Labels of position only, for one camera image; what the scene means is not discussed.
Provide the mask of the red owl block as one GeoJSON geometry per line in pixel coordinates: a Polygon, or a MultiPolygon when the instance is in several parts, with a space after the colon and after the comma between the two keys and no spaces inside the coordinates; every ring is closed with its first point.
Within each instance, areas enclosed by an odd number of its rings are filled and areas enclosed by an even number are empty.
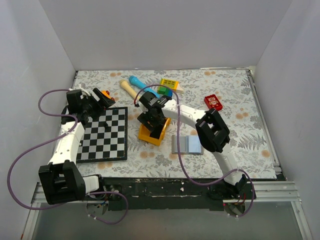
{"type": "Polygon", "coordinates": [[[223,109],[223,105],[219,101],[218,97],[215,94],[208,95],[204,97],[204,103],[209,109],[216,109],[217,111],[220,111],[223,109]]]}

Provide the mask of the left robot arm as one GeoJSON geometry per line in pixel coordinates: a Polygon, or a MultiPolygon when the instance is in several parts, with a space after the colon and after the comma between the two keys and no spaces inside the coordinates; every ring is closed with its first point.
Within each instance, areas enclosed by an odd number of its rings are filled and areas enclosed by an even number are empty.
{"type": "Polygon", "coordinates": [[[99,174],[82,176],[76,166],[78,149],[89,119],[98,120],[106,109],[115,104],[109,91],[69,89],[67,105],[62,110],[60,134],[48,164],[39,168],[38,175],[46,201],[50,205],[82,201],[90,194],[95,200],[106,196],[106,187],[99,174]]]}

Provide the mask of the grey card holder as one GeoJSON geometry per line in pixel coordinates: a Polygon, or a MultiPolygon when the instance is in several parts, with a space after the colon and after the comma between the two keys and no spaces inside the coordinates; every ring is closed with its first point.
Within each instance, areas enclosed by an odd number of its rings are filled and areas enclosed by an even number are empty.
{"type": "MultiPolygon", "coordinates": [[[[204,149],[197,135],[179,137],[180,153],[182,155],[203,155],[204,149]]],[[[171,136],[171,153],[178,154],[177,136],[171,136]]]]}

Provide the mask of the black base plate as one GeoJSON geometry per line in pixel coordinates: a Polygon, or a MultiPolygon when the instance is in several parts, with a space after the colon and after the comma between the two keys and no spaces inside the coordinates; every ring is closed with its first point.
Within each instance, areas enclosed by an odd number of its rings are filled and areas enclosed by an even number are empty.
{"type": "Polygon", "coordinates": [[[124,178],[102,177],[99,188],[88,196],[76,195],[75,188],[67,189],[65,180],[55,181],[49,204],[74,201],[98,201],[109,211],[164,209],[209,209],[223,211],[223,201],[242,207],[245,201],[257,198],[258,183],[242,179],[237,186],[219,181],[212,185],[196,185],[183,178],[124,178]]]}

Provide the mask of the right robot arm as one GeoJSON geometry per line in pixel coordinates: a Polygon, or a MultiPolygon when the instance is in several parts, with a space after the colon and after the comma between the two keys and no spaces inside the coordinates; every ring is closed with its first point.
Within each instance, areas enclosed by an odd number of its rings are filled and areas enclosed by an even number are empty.
{"type": "Polygon", "coordinates": [[[149,91],[136,96],[134,105],[142,109],[138,120],[151,132],[159,129],[166,119],[177,120],[178,124],[183,123],[196,129],[202,147],[213,153],[223,174],[210,185],[224,182],[227,195],[232,199],[241,195],[255,197],[253,187],[245,194],[245,187],[252,180],[238,167],[230,147],[230,130],[217,110],[195,109],[181,104],[179,98],[156,97],[149,91]]]}

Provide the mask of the colourful block house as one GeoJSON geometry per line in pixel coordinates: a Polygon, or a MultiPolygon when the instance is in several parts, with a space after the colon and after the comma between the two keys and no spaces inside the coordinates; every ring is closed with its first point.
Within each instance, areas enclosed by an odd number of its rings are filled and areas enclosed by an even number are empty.
{"type": "Polygon", "coordinates": [[[176,80],[162,78],[160,80],[161,86],[157,88],[157,93],[160,95],[165,95],[167,97],[172,97],[173,92],[182,94],[184,92],[183,88],[180,86],[180,83],[176,80]]]}

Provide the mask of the orange toy car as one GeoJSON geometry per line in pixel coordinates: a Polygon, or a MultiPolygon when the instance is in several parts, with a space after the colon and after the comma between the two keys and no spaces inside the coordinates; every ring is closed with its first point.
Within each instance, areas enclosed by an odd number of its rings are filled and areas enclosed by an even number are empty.
{"type": "Polygon", "coordinates": [[[110,96],[110,92],[108,90],[103,90],[102,94],[106,96],[108,99],[111,99],[112,101],[115,101],[113,97],[110,96]]]}

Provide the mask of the black white chessboard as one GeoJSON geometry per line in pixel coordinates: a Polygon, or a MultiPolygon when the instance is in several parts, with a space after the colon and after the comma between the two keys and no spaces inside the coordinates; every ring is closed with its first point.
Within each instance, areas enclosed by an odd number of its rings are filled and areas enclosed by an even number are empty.
{"type": "Polygon", "coordinates": [[[89,118],[76,155],[78,164],[128,159],[128,108],[111,107],[98,120],[89,118]]]}

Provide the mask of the aluminium frame rail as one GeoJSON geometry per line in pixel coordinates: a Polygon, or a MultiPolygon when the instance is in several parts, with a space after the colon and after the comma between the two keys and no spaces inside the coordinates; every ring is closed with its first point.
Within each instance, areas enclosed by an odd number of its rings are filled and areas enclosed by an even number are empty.
{"type": "Polygon", "coordinates": [[[248,213],[209,209],[108,210],[99,201],[31,211],[23,240],[311,240],[302,200],[292,181],[257,181],[248,213]]]}

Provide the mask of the cream wooden pin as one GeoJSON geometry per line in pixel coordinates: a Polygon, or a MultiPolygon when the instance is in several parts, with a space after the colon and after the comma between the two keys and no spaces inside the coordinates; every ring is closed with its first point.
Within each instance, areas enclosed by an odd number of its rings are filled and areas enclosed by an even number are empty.
{"type": "Polygon", "coordinates": [[[135,90],[129,85],[128,81],[125,79],[122,79],[119,81],[119,85],[122,89],[124,89],[133,99],[136,98],[137,93],[135,90]]]}

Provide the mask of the yellow toy bin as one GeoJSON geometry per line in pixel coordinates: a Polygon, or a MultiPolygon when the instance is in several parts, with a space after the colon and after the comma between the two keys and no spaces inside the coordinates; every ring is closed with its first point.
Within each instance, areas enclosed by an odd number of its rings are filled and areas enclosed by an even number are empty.
{"type": "Polygon", "coordinates": [[[145,141],[149,144],[153,144],[155,146],[160,146],[162,140],[165,137],[165,132],[168,126],[170,125],[171,119],[167,118],[164,126],[150,132],[143,124],[140,125],[139,132],[138,132],[138,139],[145,141]]]}

